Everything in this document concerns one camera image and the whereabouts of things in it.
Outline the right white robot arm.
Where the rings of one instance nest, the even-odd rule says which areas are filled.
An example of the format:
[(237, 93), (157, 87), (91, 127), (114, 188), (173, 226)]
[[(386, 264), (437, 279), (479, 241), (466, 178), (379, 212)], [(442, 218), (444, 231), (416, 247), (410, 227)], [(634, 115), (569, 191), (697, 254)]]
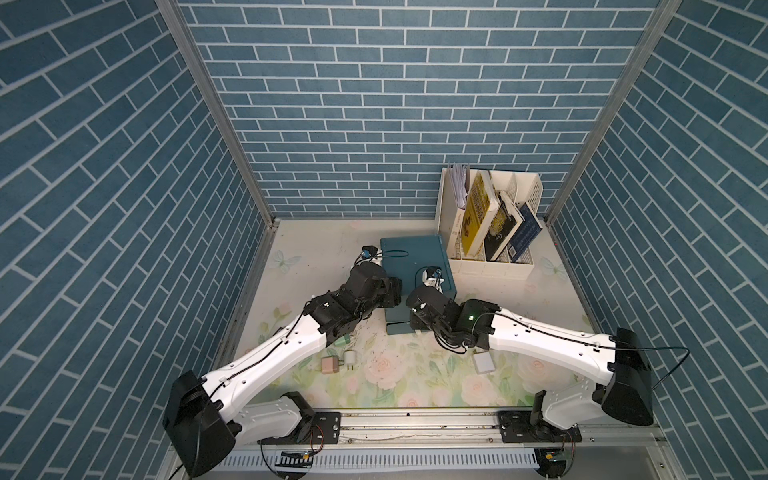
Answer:
[(654, 423), (651, 366), (629, 329), (612, 335), (569, 330), (484, 300), (458, 304), (432, 286), (414, 289), (405, 304), (449, 347), (513, 352), (580, 376), (577, 385), (538, 395), (538, 419), (548, 425), (566, 430), (602, 415), (633, 426)]

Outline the green plug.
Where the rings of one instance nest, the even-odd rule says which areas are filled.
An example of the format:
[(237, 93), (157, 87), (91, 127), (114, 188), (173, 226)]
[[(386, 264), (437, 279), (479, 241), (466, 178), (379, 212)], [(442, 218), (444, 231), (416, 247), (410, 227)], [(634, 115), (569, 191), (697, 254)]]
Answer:
[(354, 337), (352, 335), (344, 335), (343, 337), (336, 340), (333, 345), (339, 348), (348, 348), (353, 342)]

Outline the pink plug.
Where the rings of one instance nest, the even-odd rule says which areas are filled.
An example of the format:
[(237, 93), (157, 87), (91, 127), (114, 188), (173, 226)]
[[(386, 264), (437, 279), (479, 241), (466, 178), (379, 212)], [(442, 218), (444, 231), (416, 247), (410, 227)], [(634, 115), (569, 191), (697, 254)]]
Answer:
[(336, 355), (323, 357), (320, 362), (320, 370), (323, 375), (338, 373), (340, 366), (341, 361)]

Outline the grey white plug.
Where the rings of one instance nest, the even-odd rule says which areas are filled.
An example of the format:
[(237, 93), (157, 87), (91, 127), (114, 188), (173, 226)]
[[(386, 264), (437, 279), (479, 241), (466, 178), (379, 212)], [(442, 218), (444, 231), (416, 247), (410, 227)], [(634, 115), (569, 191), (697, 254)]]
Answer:
[(489, 351), (475, 352), (472, 355), (472, 359), (479, 375), (488, 374), (496, 370), (493, 357)]

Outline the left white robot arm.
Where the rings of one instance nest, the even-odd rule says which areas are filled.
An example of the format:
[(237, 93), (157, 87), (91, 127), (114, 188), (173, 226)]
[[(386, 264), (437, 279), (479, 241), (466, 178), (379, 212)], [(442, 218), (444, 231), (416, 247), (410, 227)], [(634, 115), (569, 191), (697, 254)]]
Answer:
[(401, 279), (389, 276), (377, 263), (360, 263), (337, 290), (311, 298), (295, 320), (249, 353), (202, 376), (181, 374), (171, 384), (162, 417), (181, 469), (191, 478), (199, 477), (239, 444), (308, 430), (314, 411), (296, 392), (255, 406), (249, 403), (375, 310), (397, 306), (401, 293)]

